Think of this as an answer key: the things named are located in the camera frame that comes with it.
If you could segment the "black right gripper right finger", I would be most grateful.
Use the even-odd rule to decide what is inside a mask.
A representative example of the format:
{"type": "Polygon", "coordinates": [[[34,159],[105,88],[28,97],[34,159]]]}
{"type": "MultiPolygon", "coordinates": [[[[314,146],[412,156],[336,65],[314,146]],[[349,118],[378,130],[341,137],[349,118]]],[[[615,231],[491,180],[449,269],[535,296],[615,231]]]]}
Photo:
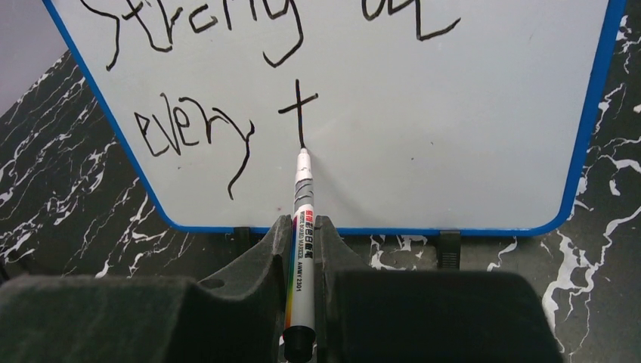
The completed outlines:
{"type": "Polygon", "coordinates": [[[561,362],[534,288],[510,272],[377,270],[319,216],[319,362],[561,362]]]}

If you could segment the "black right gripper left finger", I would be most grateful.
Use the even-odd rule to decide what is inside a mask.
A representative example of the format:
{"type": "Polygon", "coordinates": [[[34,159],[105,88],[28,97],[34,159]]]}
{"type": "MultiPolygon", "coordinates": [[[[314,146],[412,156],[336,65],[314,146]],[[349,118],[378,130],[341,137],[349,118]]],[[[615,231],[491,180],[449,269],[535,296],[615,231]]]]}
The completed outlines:
{"type": "Polygon", "coordinates": [[[234,261],[185,277],[15,278],[1,288],[3,362],[275,362],[292,219],[234,261]]]}

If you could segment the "white marker pen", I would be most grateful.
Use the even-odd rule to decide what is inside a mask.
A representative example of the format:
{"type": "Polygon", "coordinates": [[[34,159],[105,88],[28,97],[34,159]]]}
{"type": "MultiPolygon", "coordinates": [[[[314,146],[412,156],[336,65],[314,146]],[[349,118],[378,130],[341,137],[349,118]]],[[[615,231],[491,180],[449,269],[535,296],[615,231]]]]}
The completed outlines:
{"type": "Polygon", "coordinates": [[[283,331],[284,358],[308,362],[313,356],[314,301],[314,192],[311,155],[302,148],[297,156],[293,201],[292,245],[283,331]]]}

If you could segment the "blue framed whiteboard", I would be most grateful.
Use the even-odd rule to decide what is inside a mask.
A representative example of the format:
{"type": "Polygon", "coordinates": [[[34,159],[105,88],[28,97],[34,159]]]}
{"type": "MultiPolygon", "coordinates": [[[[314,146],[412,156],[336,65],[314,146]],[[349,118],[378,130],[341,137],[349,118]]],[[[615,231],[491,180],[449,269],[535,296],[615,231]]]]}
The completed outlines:
{"type": "Polygon", "coordinates": [[[623,1],[47,1],[159,214],[266,231],[296,156],[343,234],[570,215],[623,1]]]}

